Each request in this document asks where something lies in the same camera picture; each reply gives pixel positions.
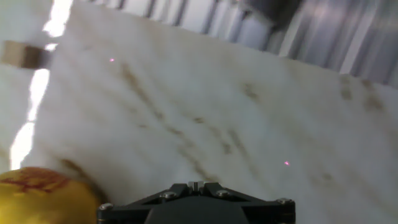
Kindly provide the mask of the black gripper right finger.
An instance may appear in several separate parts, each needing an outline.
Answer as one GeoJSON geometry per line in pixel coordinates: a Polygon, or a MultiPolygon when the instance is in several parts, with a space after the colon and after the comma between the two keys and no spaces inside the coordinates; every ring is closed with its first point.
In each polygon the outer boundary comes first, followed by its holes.
{"type": "Polygon", "coordinates": [[[289,198],[262,200],[223,187],[218,182],[199,182],[198,193],[228,202],[240,208],[250,224],[291,224],[295,223],[295,201],[289,198]]]}

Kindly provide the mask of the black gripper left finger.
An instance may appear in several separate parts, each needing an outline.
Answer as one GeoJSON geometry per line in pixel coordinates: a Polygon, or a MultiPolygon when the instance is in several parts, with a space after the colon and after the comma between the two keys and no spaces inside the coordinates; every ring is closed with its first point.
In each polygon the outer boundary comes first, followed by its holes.
{"type": "Polygon", "coordinates": [[[104,203],[96,212],[97,224],[145,223],[150,211],[158,205],[192,196],[196,183],[173,184],[170,188],[126,205],[104,203]]]}

